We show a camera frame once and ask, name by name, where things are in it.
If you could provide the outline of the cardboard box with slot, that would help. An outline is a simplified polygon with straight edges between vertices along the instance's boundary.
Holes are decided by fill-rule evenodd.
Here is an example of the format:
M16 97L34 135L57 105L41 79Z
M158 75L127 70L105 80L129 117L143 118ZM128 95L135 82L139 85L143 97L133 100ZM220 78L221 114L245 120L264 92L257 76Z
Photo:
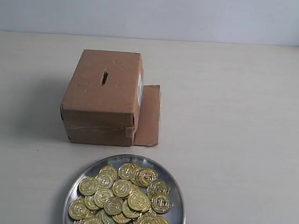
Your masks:
M140 53L83 51L60 108L70 142L158 144L161 88L143 84L142 64Z

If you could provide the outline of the round steel plate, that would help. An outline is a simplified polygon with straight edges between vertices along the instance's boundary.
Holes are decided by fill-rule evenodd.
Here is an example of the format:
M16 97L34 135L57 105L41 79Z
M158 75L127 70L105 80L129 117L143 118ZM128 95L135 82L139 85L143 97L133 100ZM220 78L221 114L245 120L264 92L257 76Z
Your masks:
M68 206L71 204L72 201L78 198L78 185L79 182L83 180L83 178L97 175L103 166L112 165L115 167L119 167L120 165L126 162L132 162L141 167L153 168L157 171L159 178L164 180L171 189L170 198L172 201L172 208L170 209L170 211L164 214L164 217L166 217L169 220L170 224L185 224L186 213L183 195L175 178L169 173L167 169L165 169L165 167L163 167L159 163L147 157L130 154L109 156L101 160L89 163L89 166L85 170L83 170L81 174L78 175L77 179L73 182L72 186L70 187L67 193L64 202L62 224L73 224L74 222L68 215Z

